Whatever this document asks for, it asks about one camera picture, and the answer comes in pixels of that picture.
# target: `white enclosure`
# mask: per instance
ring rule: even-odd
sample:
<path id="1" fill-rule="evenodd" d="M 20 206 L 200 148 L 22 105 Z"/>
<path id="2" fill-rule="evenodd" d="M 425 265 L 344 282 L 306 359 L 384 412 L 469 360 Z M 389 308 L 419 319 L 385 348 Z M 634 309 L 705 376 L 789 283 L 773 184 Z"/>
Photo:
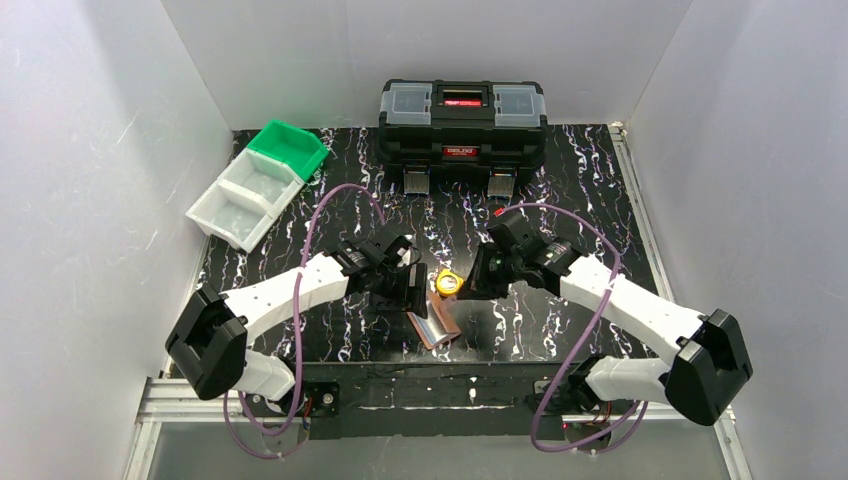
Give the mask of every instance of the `white enclosure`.
<path id="1" fill-rule="evenodd" d="M 163 0 L 230 128 L 376 125 L 386 80 L 539 82 L 625 120 L 691 0 Z"/>
<path id="2" fill-rule="evenodd" d="M 0 105 L 0 477 L 119 478 L 232 137 L 156 2 L 4 2 Z"/>
<path id="3" fill-rule="evenodd" d="M 678 300 L 743 322 L 757 478 L 845 478 L 848 4 L 695 0 L 630 122 Z"/>
<path id="4" fill-rule="evenodd" d="M 754 475 L 844 476 L 848 5 L 790 0 L 4 2 L 0 476 L 120 477 L 230 130 L 375 125 L 391 78 L 626 121 L 677 300 L 742 324 Z"/>

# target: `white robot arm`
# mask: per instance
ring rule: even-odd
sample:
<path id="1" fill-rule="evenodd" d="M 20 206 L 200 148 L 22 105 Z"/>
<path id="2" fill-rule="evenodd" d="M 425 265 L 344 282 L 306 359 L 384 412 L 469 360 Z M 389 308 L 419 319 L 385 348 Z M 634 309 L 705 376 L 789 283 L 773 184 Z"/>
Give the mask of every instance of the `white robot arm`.
<path id="1" fill-rule="evenodd" d="M 294 386 L 294 375 L 279 358 L 248 345 L 292 317 L 298 273 L 301 311 L 362 292 L 378 312 L 424 316 L 427 266 L 411 261 L 412 250 L 407 237 L 384 228 L 256 285 L 220 294 L 204 285 L 192 294 L 165 349 L 201 400 L 236 389 L 278 401 Z"/>
<path id="2" fill-rule="evenodd" d="M 595 257 L 561 237 L 543 238 L 517 211 L 487 229 L 493 242 L 480 245 L 458 299 L 503 298 L 510 283 L 525 280 L 586 308 L 598 306 L 611 272 Z M 589 410 L 601 401 L 660 402 L 712 425 L 753 373 L 738 322 L 721 310 L 703 315 L 619 275 L 604 317 L 658 358 L 592 356 L 571 371 L 567 385 L 554 386 L 557 405 Z"/>

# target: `yellow tape roll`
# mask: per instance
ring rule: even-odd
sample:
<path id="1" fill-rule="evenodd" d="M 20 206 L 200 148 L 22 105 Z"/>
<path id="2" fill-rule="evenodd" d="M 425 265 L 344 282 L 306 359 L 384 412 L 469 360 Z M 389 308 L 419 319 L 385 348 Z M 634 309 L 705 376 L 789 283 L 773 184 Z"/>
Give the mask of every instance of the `yellow tape roll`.
<path id="1" fill-rule="evenodd" d="M 464 280 L 450 270 L 442 270 L 436 277 L 436 290 L 440 294 L 449 297 L 459 291 Z"/>

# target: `cable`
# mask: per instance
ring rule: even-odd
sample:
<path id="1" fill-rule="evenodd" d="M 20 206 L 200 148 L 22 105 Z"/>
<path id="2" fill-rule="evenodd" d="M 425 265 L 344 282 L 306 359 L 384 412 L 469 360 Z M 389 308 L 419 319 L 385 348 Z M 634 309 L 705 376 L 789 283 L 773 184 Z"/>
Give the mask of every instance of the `cable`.
<path id="1" fill-rule="evenodd" d="M 598 413 L 595 414 L 595 418 L 586 422 L 586 425 L 603 425 L 609 421 L 610 414 L 612 413 L 612 402 L 607 402 L 606 412 L 604 412 L 604 407 L 598 407 Z"/>
<path id="2" fill-rule="evenodd" d="M 230 431 L 230 436 L 233 437 L 233 440 L 235 440 L 236 445 L 238 445 L 239 448 L 244 450 L 248 455 L 251 455 L 251 456 L 256 457 L 256 458 L 261 458 L 263 460 L 276 460 L 278 458 L 282 458 L 282 456 L 283 456 L 282 453 L 273 453 L 272 454 L 272 453 L 257 452 L 256 450 L 248 447 L 241 440 L 241 438 L 239 438 L 238 434 L 236 433 L 236 429 L 233 427 L 233 424 L 230 421 L 230 412 L 229 412 L 229 410 L 227 410 L 227 400 L 229 400 L 229 397 L 230 397 L 230 392 L 229 391 L 224 392 L 224 423 L 227 424 L 227 430 Z"/>
<path id="3" fill-rule="evenodd" d="M 418 256 L 415 257 L 415 260 L 411 260 L 408 264 L 404 265 L 401 268 L 388 268 L 388 267 L 386 267 L 386 270 L 388 270 L 389 273 L 401 273 L 405 270 L 409 270 L 410 268 L 412 268 L 413 265 L 420 263 L 421 259 L 424 258 L 424 254 L 421 253 L 421 250 L 419 250 L 418 247 L 416 247 L 414 245 L 409 246 L 409 251 L 418 252 Z"/>
<path id="4" fill-rule="evenodd" d="M 615 245 L 613 245 L 612 242 L 610 242 L 604 236 L 603 233 L 601 233 L 597 228 L 595 228 L 594 225 L 592 225 L 590 222 L 580 218 L 579 216 L 577 216 L 577 214 L 575 214 L 573 212 L 569 212 L 568 210 L 566 210 L 564 208 L 556 207 L 556 206 L 553 206 L 553 205 L 548 205 L 548 204 L 545 204 L 545 203 L 520 203 L 518 205 L 512 205 L 510 207 L 506 207 L 506 208 L 500 210 L 498 212 L 498 214 L 503 214 L 503 213 L 506 213 L 510 210 L 516 210 L 516 209 L 528 208 L 528 207 L 529 208 L 548 209 L 548 210 L 551 210 L 553 212 L 565 215 L 567 217 L 571 217 L 572 219 L 574 219 L 575 221 L 577 221 L 578 223 L 580 223 L 581 225 L 586 227 L 596 237 L 598 237 L 598 239 L 601 241 L 601 243 L 603 243 L 604 246 L 606 246 L 613 254 L 613 266 L 612 266 L 612 270 L 610 271 L 609 285 L 607 286 L 606 290 L 604 290 L 604 295 L 601 297 L 601 301 L 600 301 L 600 303 L 598 303 L 598 308 L 595 309 L 595 313 L 592 315 L 592 319 L 589 320 L 589 324 L 586 325 L 586 329 L 583 330 L 583 333 L 580 335 L 580 338 L 577 339 L 577 342 L 571 348 L 571 351 L 568 352 L 568 355 L 566 355 L 565 360 L 563 360 L 562 365 L 559 367 L 559 370 L 557 370 L 556 375 L 554 375 L 554 378 L 551 379 L 550 384 L 557 386 L 562 382 L 562 379 L 565 376 L 565 372 L 568 371 L 568 368 L 571 366 L 571 362 L 574 361 L 574 357 L 577 356 L 577 352 L 580 350 L 580 347 L 582 347 L 583 344 L 586 343 L 586 340 L 589 338 L 589 335 L 591 335 L 592 330 L 595 329 L 595 326 L 597 326 L 598 322 L 600 321 L 601 315 L 604 313 L 604 309 L 607 307 L 607 304 L 609 304 L 610 295 L 612 295 L 613 281 L 615 280 L 615 277 L 618 275 L 619 270 L 621 270 L 621 254 L 618 252 L 618 249 L 615 248 Z M 566 450 L 572 450 L 572 449 L 581 447 L 583 445 L 586 445 L 589 442 L 595 441 L 595 440 L 605 436 L 606 434 L 610 433 L 611 431 L 615 430 L 619 425 L 621 425 L 628 418 L 630 418 L 630 416 L 632 416 L 633 413 L 636 411 L 636 408 L 639 404 L 639 402 L 633 402 L 633 406 L 630 407 L 630 409 L 624 415 L 622 415 L 621 418 L 619 418 L 618 420 L 616 420 L 615 422 L 610 424 L 609 427 L 601 430 L 600 432 L 594 433 L 594 434 L 592 434 L 592 435 L 590 435 L 586 438 L 583 438 L 581 440 L 578 440 L 576 442 L 569 443 L 569 444 L 566 444 L 566 445 L 548 445 L 548 444 L 544 444 L 544 443 L 539 442 L 539 439 L 536 438 L 536 437 L 539 434 L 539 423 L 542 421 L 542 414 L 545 412 L 545 409 L 548 406 L 548 402 L 551 401 L 551 397 L 553 396 L 553 394 L 556 390 L 557 390 L 556 388 L 548 388 L 548 389 L 545 390 L 545 395 L 542 397 L 542 401 L 539 402 L 539 406 L 536 408 L 536 413 L 533 414 L 533 421 L 530 423 L 530 443 L 532 443 L 533 446 L 536 447 L 537 450 L 542 451 L 542 452 L 548 452 L 548 453 L 564 452 Z M 638 427 L 639 424 L 641 423 L 641 418 L 644 416 L 644 412 L 647 409 L 647 407 L 648 407 L 648 402 L 644 402 L 643 407 L 642 407 L 642 412 L 640 412 L 639 418 L 637 418 L 636 423 L 634 423 L 634 425 L 630 428 L 630 430 L 624 435 L 624 437 L 621 440 L 616 442 L 611 447 L 607 447 L 603 450 L 600 450 L 598 453 L 608 452 L 610 450 L 618 448 L 618 446 L 621 445 L 621 443 L 623 443 L 622 440 L 626 440 L 626 439 L 630 438 L 630 435 L 632 435 L 633 432 L 635 432 L 635 430 L 636 430 L 635 427 Z"/>
<path id="5" fill-rule="evenodd" d="M 336 188 L 330 190 L 326 195 L 324 195 L 324 197 L 321 199 L 321 201 L 318 202 L 318 206 L 315 207 L 315 211 L 312 213 L 312 219 L 309 222 L 309 229 L 306 232 L 306 239 L 305 239 L 304 245 L 303 245 L 303 254 L 300 258 L 300 267 L 301 268 L 305 267 L 306 263 L 309 261 L 309 251 L 312 248 L 312 236 L 314 235 L 315 230 L 317 229 L 318 220 L 321 218 L 321 212 L 324 210 L 324 207 L 327 205 L 327 202 L 329 202 L 330 199 L 333 198 L 333 196 L 335 194 L 337 194 L 340 191 L 345 190 L 345 189 L 359 190 L 360 192 L 366 194 L 368 196 L 368 200 L 371 202 L 371 205 L 377 211 L 377 216 L 380 218 L 380 223 L 382 225 L 386 224 L 386 217 L 383 215 L 383 210 L 380 208 L 380 205 L 377 203 L 377 200 L 375 200 L 371 196 L 371 192 L 366 190 L 365 187 L 363 187 L 361 185 L 356 185 L 356 184 L 353 184 L 353 183 L 345 183 L 345 184 L 337 186 Z M 272 430 L 272 429 L 266 428 L 264 425 L 262 425 L 261 422 L 256 420 L 256 417 L 250 411 L 250 408 L 248 408 L 247 400 L 245 399 L 244 392 L 239 392 L 239 401 L 241 402 L 242 409 L 244 410 L 244 414 L 247 417 L 247 419 L 250 421 L 251 424 L 253 424 L 257 429 L 259 429 L 260 432 L 262 432 L 265 435 L 269 435 L 269 436 L 282 435 L 286 430 L 288 430 L 289 426 L 291 426 L 292 421 L 294 420 L 294 417 L 297 414 L 297 411 L 300 407 L 300 405 L 298 403 L 300 402 L 300 398 L 301 398 L 300 397 L 301 387 L 302 387 L 301 381 L 303 379 L 303 348 L 302 348 L 302 339 L 301 339 L 301 336 L 300 336 L 300 298 L 299 297 L 300 297 L 300 282 L 301 282 L 302 279 L 303 279 L 303 274 L 301 272 L 298 272 L 297 278 L 295 279 L 295 282 L 294 282 L 294 298 L 292 299 L 292 310 L 293 310 L 292 318 L 293 318 L 293 321 L 294 321 L 294 344 L 295 344 L 294 395 L 292 397 L 292 405 L 291 405 L 291 408 L 289 409 L 289 414 L 288 414 L 288 417 L 286 418 L 285 423 L 283 423 L 283 425 L 279 428 L 279 430 Z M 236 441 L 236 443 L 239 445 L 239 447 L 241 447 L 241 449 L 244 450 L 245 452 L 247 452 L 247 453 L 249 453 L 249 454 L 251 454 L 251 455 L 253 455 L 254 457 L 257 457 L 257 458 L 266 458 L 266 459 L 279 458 L 278 456 L 270 457 L 267 454 L 262 454 L 262 453 L 253 451 L 253 450 L 250 449 L 250 447 L 247 447 L 244 444 L 244 442 L 241 441 L 241 439 L 236 434 L 235 429 L 232 428 L 232 426 L 229 423 L 229 417 L 227 416 L 226 404 L 227 404 L 227 394 L 225 393 L 224 394 L 224 418 L 227 422 L 227 426 L 230 430 L 230 434 L 232 435 L 233 440 Z M 294 453 L 295 451 L 297 451 L 297 449 L 300 448 L 301 445 L 303 445 L 303 443 L 299 443 L 299 444 L 295 445 L 295 447 L 292 450 L 281 454 L 281 456 L 286 456 L 286 455 L 289 455 L 291 453 Z"/>
<path id="6" fill-rule="evenodd" d="M 309 431 L 309 412 L 312 411 L 312 404 L 315 403 L 315 397 L 309 397 L 309 402 L 307 402 L 306 407 L 303 409 L 303 414 L 301 414 L 301 419 L 303 421 L 303 429 Z"/>

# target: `floor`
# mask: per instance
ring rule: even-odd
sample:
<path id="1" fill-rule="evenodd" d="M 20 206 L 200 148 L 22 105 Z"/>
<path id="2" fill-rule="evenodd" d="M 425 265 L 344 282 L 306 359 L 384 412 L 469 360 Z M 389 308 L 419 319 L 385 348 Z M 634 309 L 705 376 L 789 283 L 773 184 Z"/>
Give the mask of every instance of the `floor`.
<path id="1" fill-rule="evenodd" d="M 365 186 L 383 206 L 388 222 L 414 235 L 431 275 L 450 268 L 465 275 L 485 225 L 506 203 L 488 199 L 461 183 L 442 184 L 429 197 L 397 194 L 397 185 L 385 180 L 375 157 L 375 129 L 322 129 L 315 133 L 330 149 L 320 171 L 303 189 L 249 255 L 212 238 L 197 279 L 218 290 L 251 285 L 299 263 L 307 221 L 321 197 L 332 187 L 353 182 Z M 236 132 L 233 155 L 256 131 Z M 572 210 L 595 224 L 623 253 L 625 274 L 655 291 L 651 269 L 641 243 L 632 207 L 605 125 L 550 127 L 546 163 L 536 180 L 510 203 L 546 202 Z M 584 235 L 569 220 L 553 213 L 530 211 L 526 216 L 546 233 L 577 239 L 608 265 L 612 255 Z M 331 247 L 340 239 L 367 234 L 378 220 L 368 203 L 355 194 L 330 203 L 313 251 Z M 322 305 L 305 317 L 304 360 L 307 362 L 552 362 L 561 360 L 589 321 L 591 312 L 547 292 L 515 285 L 510 298 L 492 302 L 464 302 L 457 311 L 462 335 L 449 345 L 428 351 L 409 320 L 365 311 L 362 296 Z M 590 353 L 644 357 L 644 345 L 606 322 L 590 337 L 578 359 Z M 291 323 L 272 329 L 255 349 L 292 358 Z"/>

